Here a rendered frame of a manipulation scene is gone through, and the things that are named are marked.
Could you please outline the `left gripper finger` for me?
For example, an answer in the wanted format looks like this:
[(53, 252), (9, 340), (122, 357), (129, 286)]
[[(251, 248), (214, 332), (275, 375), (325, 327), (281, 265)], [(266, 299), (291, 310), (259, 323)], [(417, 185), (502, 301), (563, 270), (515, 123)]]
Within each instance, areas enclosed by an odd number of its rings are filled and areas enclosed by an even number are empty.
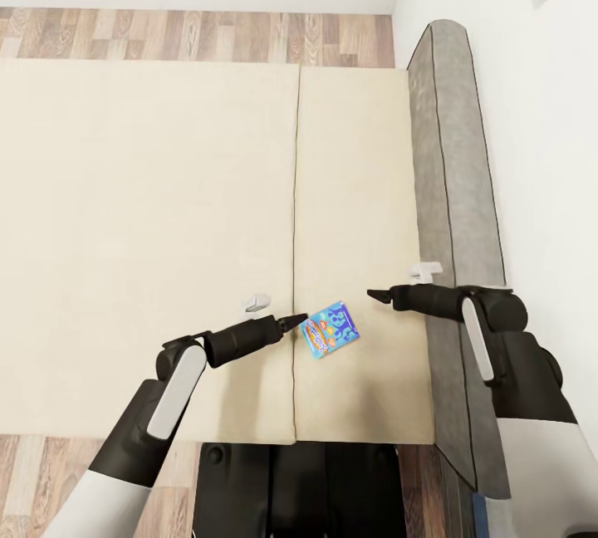
[(277, 317), (275, 320), (277, 321), (277, 327), (280, 336), (282, 337), (284, 332), (291, 330), (292, 327), (296, 327), (296, 325), (300, 325), (302, 321), (308, 319), (309, 317), (310, 316), (307, 315), (307, 312), (306, 314), (288, 315), (287, 317), (281, 317), (281, 319), (278, 319)]

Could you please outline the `board game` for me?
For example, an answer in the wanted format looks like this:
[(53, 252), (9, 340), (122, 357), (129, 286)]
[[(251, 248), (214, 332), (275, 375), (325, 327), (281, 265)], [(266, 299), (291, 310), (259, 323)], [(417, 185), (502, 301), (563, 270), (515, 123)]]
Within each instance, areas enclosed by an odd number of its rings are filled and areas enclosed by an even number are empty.
[(299, 327), (314, 359), (327, 355), (359, 336), (341, 300), (312, 314)]

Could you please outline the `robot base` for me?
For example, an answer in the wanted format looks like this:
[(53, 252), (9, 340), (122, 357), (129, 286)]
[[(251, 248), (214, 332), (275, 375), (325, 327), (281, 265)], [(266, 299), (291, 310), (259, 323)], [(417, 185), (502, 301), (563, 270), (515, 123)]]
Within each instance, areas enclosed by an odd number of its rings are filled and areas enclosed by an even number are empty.
[(201, 443), (191, 538), (407, 538), (396, 443)]

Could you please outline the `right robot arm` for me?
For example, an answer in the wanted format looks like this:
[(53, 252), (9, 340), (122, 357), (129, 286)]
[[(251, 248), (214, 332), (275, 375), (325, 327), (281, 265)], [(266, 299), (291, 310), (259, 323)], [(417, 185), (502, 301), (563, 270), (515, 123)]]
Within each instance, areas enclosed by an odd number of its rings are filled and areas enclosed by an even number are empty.
[(561, 392), (558, 360), (524, 332), (524, 302), (505, 286), (433, 285), (439, 262), (408, 273), (409, 284), (367, 294), (395, 311), (467, 322), (492, 392), (518, 538), (598, 538), (598, 459)]

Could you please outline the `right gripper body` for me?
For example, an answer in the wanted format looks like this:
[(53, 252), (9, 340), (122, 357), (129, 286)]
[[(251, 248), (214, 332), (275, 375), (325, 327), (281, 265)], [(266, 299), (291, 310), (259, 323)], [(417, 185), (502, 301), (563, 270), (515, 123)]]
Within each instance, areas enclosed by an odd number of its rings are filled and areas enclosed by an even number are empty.
[(425, 315), (437, 316), (435, 299), (443, 286), (436, 286), (431, 283), (417, 285), (395, 285), (393, 286), (393, 310), (395, 311), (417, 311)]

